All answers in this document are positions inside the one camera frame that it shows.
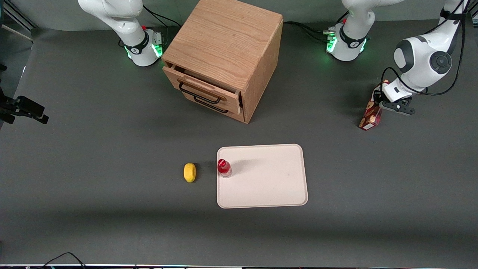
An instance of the gray table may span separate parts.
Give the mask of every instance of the gray table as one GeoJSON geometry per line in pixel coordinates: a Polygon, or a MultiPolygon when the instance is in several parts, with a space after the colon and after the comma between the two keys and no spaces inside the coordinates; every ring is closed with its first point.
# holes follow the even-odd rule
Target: gray table
{"type": "Polygon", "coordinates": [[[134,66],[111,31],[37,32],[17,94],[50,122],[1,130],[0,262],[72,251],[85,263],[476,268],[474,40],[449,94],[357,128],[395,45],[434,24],[379,22],[351,63],[286,25],[249,125],[184,99],[160,63],[134,66]],[[304,149],[309,202],[219,208],[216,151],[282,143],[304,149]],[[182,178],[187,162],[198,163],[194,184],[182,178]]]}

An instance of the wooden box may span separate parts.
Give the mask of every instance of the wooden box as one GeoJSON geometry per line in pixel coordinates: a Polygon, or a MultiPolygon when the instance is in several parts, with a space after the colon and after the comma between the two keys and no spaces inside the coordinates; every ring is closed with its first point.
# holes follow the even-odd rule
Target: wooden box
{"type": "Polygon", "coordinates": [[[187,99],[249,123],[277,66],[282,15],[237,0],[200,0],[163,54],[187,99]]]}

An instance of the green led light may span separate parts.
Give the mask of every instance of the green led light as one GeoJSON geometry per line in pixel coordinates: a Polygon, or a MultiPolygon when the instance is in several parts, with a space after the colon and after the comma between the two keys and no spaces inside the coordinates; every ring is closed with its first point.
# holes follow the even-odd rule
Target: green led light
{"type": "Polygon", "coordinates": [[[337,38],[334,37],[332,40],[329,41],[329,44],[327,44],[327,51],[333,52],[336,44],[337,44],[337,38]]]}
{"type": "Polygon", "coordinates": [[[363,51],[363,49],[365,48],[365,43],[367,42],[367,39],[365,38],[365,40],[363,41],[363,44],[362,44],[362,48],[360,49],[360,52],[363,51]]]}
{"type": "Polygon", "coordinates": [[[130,52],[128,51],[128,49],[126,48],[126,46],[124,46],[124,49],[126,50],[126,53],[128,54],[128,58],[130,58],[130,59],[131,59],[130,52]]]}
{"type": "Polygon", "coordinates": [[[163,55],[163,46],[151,44],[151,47],[154,50],[156,56],[161,57],[161,55],[163,55]]]}

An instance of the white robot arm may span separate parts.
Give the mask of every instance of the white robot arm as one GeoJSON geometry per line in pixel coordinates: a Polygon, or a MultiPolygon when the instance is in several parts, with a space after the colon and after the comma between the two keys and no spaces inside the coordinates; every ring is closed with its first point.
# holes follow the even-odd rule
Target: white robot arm
{"type": "Polygon", "coordinates": [[[363,51],[366,37],[375,22],[372,8],[390,6],[404,0],[342,0],[349,16],[345,23],[329,27],[330,43],[326,51],[341,61],[352,61],[363,51]]]}
{"type": "Polygon", "coordinates": [[[449,72],[452,66],[450,54],[455,49],[468,4],[469,0],[446,0],[436,29],[397,44],[393,58],[402,75],[383,86],[383,93],[392,104],[383,102],[382,108],[409,114],[399,111],[394,102],[424,91],[449,72]]]}
{"type": "Polygon", "coordinates": [[[136,19],[143,9],[142,0],[78,0],[78,3],[118,34],[136,65],[152,65],[163,54],[161,34],[143,29],[136,19]]]}

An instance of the small bottle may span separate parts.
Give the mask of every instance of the small bottle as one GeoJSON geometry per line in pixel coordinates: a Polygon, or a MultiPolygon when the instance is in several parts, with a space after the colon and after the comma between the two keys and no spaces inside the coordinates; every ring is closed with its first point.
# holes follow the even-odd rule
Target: small bottle
{"type": "Polygon", "coordinates": [[[228,178],[232,175],[231,164],[224,159],[220,159],[217,162],[217,170],[219,171],[219,174],[221,174],[223,178],[228,178]]]}

